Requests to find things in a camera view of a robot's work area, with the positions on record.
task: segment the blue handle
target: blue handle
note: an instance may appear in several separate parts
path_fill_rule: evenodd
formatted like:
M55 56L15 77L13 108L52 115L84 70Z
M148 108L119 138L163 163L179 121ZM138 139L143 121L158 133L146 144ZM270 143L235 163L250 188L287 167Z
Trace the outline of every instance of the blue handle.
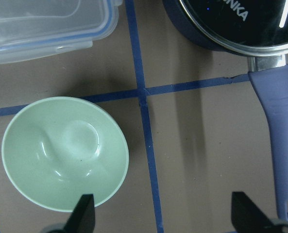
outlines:
M288 221L288 66L249 78L268 120L278 216Z

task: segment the saucepan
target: saucepan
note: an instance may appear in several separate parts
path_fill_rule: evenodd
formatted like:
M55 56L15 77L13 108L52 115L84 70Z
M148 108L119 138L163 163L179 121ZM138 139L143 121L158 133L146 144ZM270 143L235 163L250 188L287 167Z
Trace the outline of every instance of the saucepan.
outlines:
M277 213L288 221L288 0L163 4L175 27L192 42L248 58L248 75L270 130Z

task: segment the plastic container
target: plastic container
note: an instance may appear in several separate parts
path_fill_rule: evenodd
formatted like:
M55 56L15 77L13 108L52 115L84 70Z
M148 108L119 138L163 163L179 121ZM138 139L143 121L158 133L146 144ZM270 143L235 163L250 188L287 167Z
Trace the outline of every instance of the plastic container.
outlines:
M0 64L89 48L118 22L122 0L0 0Z

